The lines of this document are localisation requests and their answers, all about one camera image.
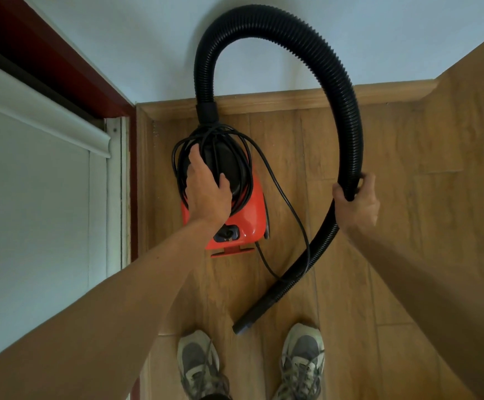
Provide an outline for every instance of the forearm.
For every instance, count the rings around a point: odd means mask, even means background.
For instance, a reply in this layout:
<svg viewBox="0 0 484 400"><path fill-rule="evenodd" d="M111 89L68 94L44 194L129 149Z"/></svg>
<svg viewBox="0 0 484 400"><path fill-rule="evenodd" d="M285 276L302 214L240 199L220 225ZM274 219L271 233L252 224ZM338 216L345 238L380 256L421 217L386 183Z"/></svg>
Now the forearm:
<svg viewBox="0 0 484 400"><path fill-rule="evenodd" d="M484 284L396 249L374 231L348 235L446 362L484 398Z"/></svg>
<svg viewBox="0 0 484 400"><path fill-rule="evenodd" d="M0 398L125 398L209 229L189 223L4 350Z"/></svg>

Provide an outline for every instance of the red door frame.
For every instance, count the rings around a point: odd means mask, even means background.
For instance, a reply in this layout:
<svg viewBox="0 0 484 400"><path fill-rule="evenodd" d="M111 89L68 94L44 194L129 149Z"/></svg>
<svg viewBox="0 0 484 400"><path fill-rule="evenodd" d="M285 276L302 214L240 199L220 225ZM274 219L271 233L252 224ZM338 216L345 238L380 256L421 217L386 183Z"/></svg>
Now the red door frame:
<svg viewBox="0 0 484 400"><path fill-rule="evenodd" d="M24 0L0 0L0 55L94 118L130 117L131 258L138 257L136 109ZM131 399L139 400L139 381Z"/></svg>

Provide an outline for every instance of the pant leg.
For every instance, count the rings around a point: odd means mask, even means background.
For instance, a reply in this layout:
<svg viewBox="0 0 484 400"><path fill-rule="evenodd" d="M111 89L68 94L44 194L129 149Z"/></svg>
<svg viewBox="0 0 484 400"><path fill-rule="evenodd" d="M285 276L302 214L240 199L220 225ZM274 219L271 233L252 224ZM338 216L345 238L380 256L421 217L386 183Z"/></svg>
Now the pant leg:
<svg viewBox="0 0 484 400"><path fill-rule="evenodd" d="M231 397L225 396L224 394L214 393L203 397L201 400L231 400Z"/></svg>

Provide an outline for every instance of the sneaker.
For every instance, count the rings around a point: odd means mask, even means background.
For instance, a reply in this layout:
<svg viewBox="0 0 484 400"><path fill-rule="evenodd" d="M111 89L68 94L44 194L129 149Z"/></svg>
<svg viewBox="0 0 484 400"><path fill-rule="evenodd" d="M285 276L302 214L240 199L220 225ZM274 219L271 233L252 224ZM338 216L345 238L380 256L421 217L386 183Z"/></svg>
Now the sneaker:
<svg viewBox="0 0 484 400"><path fill-rule="evenodd" d="M297 323L282 348L282 383L273 400L316 400L325 363L320 330Z"/></svg>
<svg viewBox="0 0 484 400"><path fill-rule="evenodd" d="M184 391L190 400L209 394L229 397L229 380L219 372L219 357L212 340L197 330L179 340L177 362Z"/></svg>

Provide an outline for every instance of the person's left arm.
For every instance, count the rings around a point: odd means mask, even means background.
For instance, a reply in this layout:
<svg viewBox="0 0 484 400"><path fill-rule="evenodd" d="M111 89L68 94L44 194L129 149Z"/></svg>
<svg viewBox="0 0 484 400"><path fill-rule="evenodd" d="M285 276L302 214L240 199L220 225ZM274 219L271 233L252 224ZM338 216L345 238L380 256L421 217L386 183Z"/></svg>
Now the person's left arm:
<svg viewBox="0 0 484 400"><path fill-rule="evenodd" d="M231 211L225 176L218 187L197 145L190 160L188 224L1 352L0 399L127 396L180 287Z"/></svg>

